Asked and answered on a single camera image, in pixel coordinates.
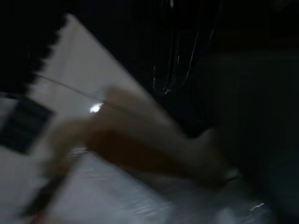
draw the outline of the black object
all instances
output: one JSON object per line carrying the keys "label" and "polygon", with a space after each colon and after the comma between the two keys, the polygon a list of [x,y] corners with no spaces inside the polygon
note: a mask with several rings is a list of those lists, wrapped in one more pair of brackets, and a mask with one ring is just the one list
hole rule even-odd
{"label": "black object", "polygon": [[42,131],[52,112],[26,97],[21,97],[6,120],[0,134],[0,144],[27,154],[29,146]]}
{"label": "black object", "polygon": [[43,212],[64,180],[65,175],[57,175],[52,178],[46,186],[39,190],[33,201],[25,208],[20,216],[30,217]]}

